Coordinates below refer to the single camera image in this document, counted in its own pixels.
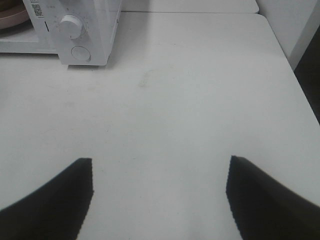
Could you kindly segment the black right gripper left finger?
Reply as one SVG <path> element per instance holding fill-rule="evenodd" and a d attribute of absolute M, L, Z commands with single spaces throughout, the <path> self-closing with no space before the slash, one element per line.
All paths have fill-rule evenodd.
<path fill-rule="evenodd" d="M 79 158 L 0 211 L 2 240 L 75 240 L 94 195 L 92 159 Z"/>

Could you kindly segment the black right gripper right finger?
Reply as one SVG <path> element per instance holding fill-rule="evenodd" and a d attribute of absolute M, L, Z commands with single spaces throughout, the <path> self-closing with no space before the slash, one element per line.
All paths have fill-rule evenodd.
<path fill-rule="evenodd" d="M 244 240 L 320 238 L 320 207 L 244 157 L 231 157 L 225 193 Z"/>

